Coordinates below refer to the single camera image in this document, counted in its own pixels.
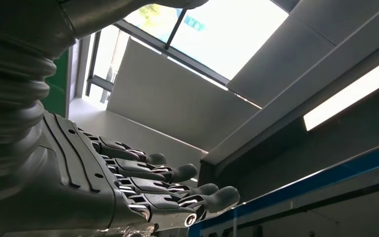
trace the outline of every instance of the ceiling panel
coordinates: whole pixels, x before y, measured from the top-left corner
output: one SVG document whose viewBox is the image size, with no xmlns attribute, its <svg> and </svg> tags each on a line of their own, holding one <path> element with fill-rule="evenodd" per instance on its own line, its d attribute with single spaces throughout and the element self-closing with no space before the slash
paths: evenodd
<svg viewBox="0 0 379 237">
<path fill-rule="evenodd" d="M 209 151 L 259 109 L 130 40 L 107 110 Z"/>
<path fill-rule="evenodd" d="M 289 16 L 227 87 L 265 106 L 332 48 Z"/>
<path fill-rule="evenodd" d="M 278 95 L 204 159 L 213 164 L 219 163 L 378 48 L 379 14 L 316 62 L 296 83 Z"/>
<path fill-rule="evenodd" d="M 301 0 L 291 15 L 338 45 L 379 11 L 379 0 Z"/>
</svg>

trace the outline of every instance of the green wall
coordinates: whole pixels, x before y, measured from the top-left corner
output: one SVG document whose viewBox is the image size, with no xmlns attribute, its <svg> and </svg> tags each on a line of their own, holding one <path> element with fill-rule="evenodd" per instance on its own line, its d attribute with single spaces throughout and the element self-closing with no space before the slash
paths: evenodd
<svg viewBox="0 0 379 237">
<path fill-rule="evenodd" d="M 49 95 L 41 100 L 44 108 L 51 113 L 66 116 L 67 74 L 68 74 L 68 51 L 55 60 L 57 72 L 54 76 L 46 79 L 50 86 Z"/>
</svg>

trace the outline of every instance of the fluorescent light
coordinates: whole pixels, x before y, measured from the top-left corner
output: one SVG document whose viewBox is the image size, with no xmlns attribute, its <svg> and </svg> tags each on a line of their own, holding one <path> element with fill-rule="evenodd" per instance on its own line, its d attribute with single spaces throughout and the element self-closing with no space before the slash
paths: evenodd
<svg viewBox="0 0 379 237">
<path fill-rule="evenodd" d="M 379 88 L 379 66 L 304 116 L 307 131 L 333 117 Z"/>
</svg>

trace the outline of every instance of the robotic arm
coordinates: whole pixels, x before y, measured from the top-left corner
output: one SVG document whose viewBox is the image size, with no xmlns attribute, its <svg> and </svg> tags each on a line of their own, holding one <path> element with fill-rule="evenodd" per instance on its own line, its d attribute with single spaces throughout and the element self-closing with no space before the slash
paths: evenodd
<svg viewBox="0 0 379 237">
<path fill-rule="evenodd" d="M 196 175 L 162 154 L 88 134 L 38 102 L 76 39 L 158 3 L 206 0 L 0 0 L 0 236 L 109 236 L 189 227 L 239 201 L 233 187 L 174 185 Z"/>
</svg>

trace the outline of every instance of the blue stripe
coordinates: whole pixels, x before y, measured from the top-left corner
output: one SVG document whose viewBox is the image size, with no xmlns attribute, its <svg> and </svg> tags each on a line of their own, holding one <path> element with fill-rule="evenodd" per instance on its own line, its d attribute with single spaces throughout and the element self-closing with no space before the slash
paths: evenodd
<svg viewBox="0 0 379 237">
<path fill-rule="evenodd" d="M 255 199 L 246 205 L 239 206 L 237 208 L 237 216 L 246 215 L 264 207 L 297 197 L 318 188 L 322 188 L 326 185 L 350 179 L 356 175 L 368 172 L 376 168 L 379 168 L 379 149 L 364 154 L 361 157 L 348 161 L 344 164 L 335 166 L 331 169 L 313 175 L 307 179 L 294 183 L 274 193 Z M 201 229 L 205 229 L 231 220 L 234 213 L 236 212 L 228 211 L 216 218 L 195 224 L 190 228 L 190 231 L 192 228 L 194 228 L 194 230 L 198 230 L 198 232 L 194 233 L 194 235 L 190 235 L 190 237 L 199 237 L 199 231 Z"/>
</svg>

